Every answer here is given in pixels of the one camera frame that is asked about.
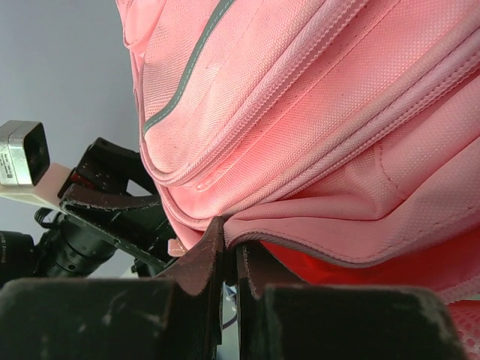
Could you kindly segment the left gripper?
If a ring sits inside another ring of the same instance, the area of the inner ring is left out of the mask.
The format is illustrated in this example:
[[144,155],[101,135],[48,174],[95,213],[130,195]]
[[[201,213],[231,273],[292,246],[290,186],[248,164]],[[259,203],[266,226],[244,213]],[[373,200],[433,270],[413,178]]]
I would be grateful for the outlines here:
[[175,259],[175,236],[140,154],[97,138],[83,153],[58,193],[54,218],[39,208],[34,219],[45,231],[36,245],[34,276],[87,278],[116,251],[133,257],[133,273],[153,277]]

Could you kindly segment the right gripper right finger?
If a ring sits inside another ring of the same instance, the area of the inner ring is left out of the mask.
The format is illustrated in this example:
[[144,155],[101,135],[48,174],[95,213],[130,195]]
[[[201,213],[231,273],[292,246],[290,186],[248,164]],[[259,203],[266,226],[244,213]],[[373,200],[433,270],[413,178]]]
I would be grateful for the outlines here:
[[310,285],[261,244],[235,250],[242,359],[465,359],[447,307],[405,286]]

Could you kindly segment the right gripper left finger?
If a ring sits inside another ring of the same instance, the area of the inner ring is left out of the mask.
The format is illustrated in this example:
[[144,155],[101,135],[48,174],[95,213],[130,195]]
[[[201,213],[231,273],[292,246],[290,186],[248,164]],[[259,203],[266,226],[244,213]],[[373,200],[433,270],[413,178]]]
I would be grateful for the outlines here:
[[156,277],[23,278],[1,289],[3,359],[214,359],[224,222]]

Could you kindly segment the pink student backpack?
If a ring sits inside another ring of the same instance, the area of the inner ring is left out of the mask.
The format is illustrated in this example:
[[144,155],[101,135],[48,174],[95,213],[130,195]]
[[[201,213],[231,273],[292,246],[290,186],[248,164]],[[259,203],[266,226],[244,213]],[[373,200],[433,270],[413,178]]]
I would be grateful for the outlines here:
[[142,162],[313,284],[437,292],[479,357],[477,1],[118,1]]

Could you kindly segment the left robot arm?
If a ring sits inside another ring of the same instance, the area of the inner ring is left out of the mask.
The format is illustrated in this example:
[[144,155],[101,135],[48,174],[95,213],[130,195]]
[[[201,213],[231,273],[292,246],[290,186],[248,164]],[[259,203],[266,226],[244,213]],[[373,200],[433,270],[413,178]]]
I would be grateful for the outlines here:
[[17,278],[87,278],[116,251],[134,258],[132,272],[153,277],[174,263],[174,238],[156,187],[140,154],[96,139],[73,169],[43,177],[58,205],[34,214],[38,243],[1,232],[1,282]]

